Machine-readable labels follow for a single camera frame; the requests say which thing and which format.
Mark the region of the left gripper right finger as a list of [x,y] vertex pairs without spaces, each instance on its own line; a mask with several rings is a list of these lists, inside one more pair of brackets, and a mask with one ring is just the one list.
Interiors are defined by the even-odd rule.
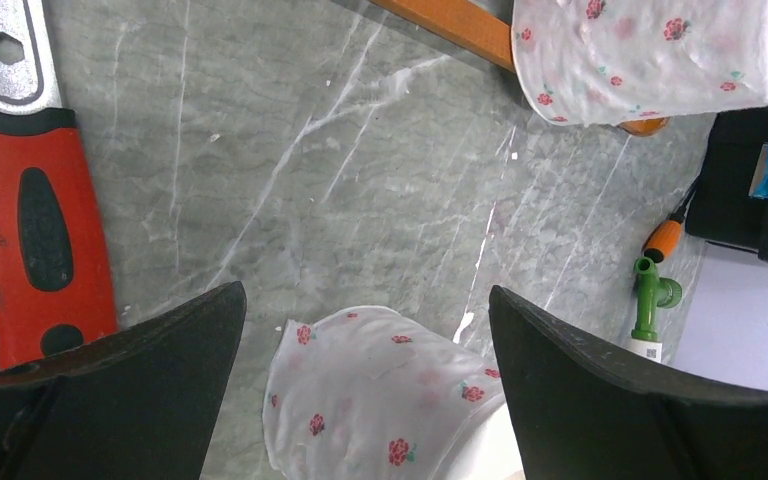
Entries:
[[768,391],[689,374],[511,290],[489,323],[529,479],[768,479]]

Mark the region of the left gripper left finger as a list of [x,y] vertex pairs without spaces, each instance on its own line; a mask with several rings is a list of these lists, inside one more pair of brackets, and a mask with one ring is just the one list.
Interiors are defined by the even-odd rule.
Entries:
[[196,479],[237,355],[240,282],[0,372],[0,479]]

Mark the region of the white roll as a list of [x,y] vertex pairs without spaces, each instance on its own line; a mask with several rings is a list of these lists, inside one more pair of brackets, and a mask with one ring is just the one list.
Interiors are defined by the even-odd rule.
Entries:
[[262,411],[288,479],[520,479],[497,365],[382,306],[288,321]]
[[511,45],[555,125],[768,107],[768,1],[518,1]]

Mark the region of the orange wooden two-tier shelf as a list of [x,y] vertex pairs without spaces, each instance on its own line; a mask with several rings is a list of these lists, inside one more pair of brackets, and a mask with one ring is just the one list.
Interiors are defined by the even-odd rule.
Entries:
[[379,0],[375,3],[435,35],[513,72],[511,25],[471,1]]

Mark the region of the green and white pipe fitting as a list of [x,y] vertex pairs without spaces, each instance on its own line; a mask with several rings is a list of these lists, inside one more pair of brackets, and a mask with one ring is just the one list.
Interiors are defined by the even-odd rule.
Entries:
[[662,362],[656,313],[676,307],[682,299],[682,286],[674,279],[661,277],[653,260],[641,256],[634,263],[636,280],[636,321],[627,343],[628,349],[648,360]]

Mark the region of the black plastic toolbox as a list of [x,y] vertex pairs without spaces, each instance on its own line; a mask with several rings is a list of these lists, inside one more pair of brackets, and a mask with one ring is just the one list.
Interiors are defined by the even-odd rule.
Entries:
[[716,117],[685,230],[768,264],[768,107]]

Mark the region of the red handled tool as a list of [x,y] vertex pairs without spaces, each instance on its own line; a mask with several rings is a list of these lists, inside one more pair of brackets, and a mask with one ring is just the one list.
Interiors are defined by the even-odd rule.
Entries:
[[0,1],[0,369],[116,329],[100,210],[44,5]]

